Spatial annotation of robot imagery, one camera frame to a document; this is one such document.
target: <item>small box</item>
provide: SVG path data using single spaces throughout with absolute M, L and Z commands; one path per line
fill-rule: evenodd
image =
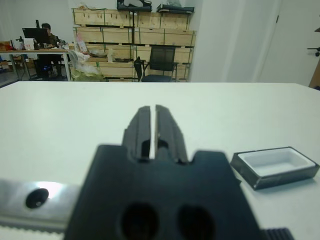
M 10 41 L 0 41 L 0 51 L 11 50 Z
M 254 189 L 313 178 L 319 165 L 293 147 L 237 152 L 231 166 Z

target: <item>white table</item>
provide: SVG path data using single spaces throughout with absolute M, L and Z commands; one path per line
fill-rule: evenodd
M 62 55 L 64 61 L 64 67 L 66 72 L 66 78 L 68 81 L 71 81 L 69 61 L 67 56 L 68 51 L 60 48 L 47 48 L 47 49 L 38 49 L 38 50 L 10 50 L 10 51 L 0 51 L 0 55 L 8 55 L 10 57 L 11 63 L 14 63 L 13 55 L 24 55 L 24 54 L 37 54 L 37 55 Z M 24 69 L 26 70 L 28 77 L 30 78 L 29 70 L 26 65 L 25 59 L 22 58 Z M 17 80 L 20 80 L 19 73 L 16 69 L 16 65 L 12 64 L 14 73 L 17 76 Z
M 320 164 L 320 91 L 297 84 L 17 82 L 0 89 L 0 103 L 3 179 L 81 185 L 97 145 L 120 145 L 138 108 L 152 106 L 154 121 L 156 104 L 170 109 L 189 158 L 292 146 Z M 320 173 L 256 192 L 238 177 L 261 228 L 319 239 Z M 0 236 L 62 239 L 4 227 Z

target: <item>white wall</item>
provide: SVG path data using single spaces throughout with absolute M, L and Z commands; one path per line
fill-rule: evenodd
M 204 0 L 185 0 L 185 7 L 194 7 L 189 24 L 190 30 L 199 31 L 203 2 Z
M 203 0 L 192 82 L 255 82 L 280 0 Z
M 259 82 L 308 86 L 319 57 L 319 0 L 283 0 L 271 47 Z
M 1 0 L 1 11 L 7 14 L 0 16 L 0 28 L 10 24 L 2 33 L 5 40 L 23 37 L 22 28 L 35 28 L 36 20 L 40 25 L 49 23 L 59 38 L 73 40 L 72 15 L 66 0 Z
M 153 0 L 152 10 L 166 0 Z M 186 0 L 180 0 L 185 6 Z M 82 3 L 88 7 L 116 9 L 116 0 L 1 0 L 0 1 L 0 41 L 8 41 L 24 36 L 22 28 L 34 28 L 39 23 L 49 23 L 52 33 L 72 42 L 73 18 L 71 8 Z
M 116 9 L 117 0 L 67 0 L 70 8 L 77 8 L 82 3 L 86 4 L 89 8 L 95 7 L 97 9 Z M 155 12 L 160 4 L 166 4 L 167 0 L 152 0 L 152 11 Z M 181 5 L 184 7 L 186 0 L 180 0 Z

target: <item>person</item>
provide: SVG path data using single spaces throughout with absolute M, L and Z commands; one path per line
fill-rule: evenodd
M 49 36 L 49 47 L 56 47 L 57 46 L 57 40 L 58 38 L 51 33 L 51 26 L 49 23 L 43 23 L 42 25 L 43 29 L 46 29 L 46 32 L 48 33 Z M 47 62 L 53 62 L 56 72 L 57 72 L 57 78 L 62 78 L 62 73 L 61 73 L 61 65 L 59 64 L 59 61 L 61 61 L 61 55 L 58 54 L 53 54 L 53 55 L 44 55 L 45 60 Z

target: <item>black chair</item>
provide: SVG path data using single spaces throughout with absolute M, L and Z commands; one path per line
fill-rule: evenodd
M 144 83 L 168 83 L 172 81 L 175 70 L 175 79 L 177 80 L 177 63 L 175 60 L 175 47 L 153 46 L 151 48 L 150 61 L 145 66 L 145 60 L 141 60 L 138 56 L 133 62 L 139 82 Z M 171 76 L 145 74 L 147 67 L 151 70 L 169 71 Z

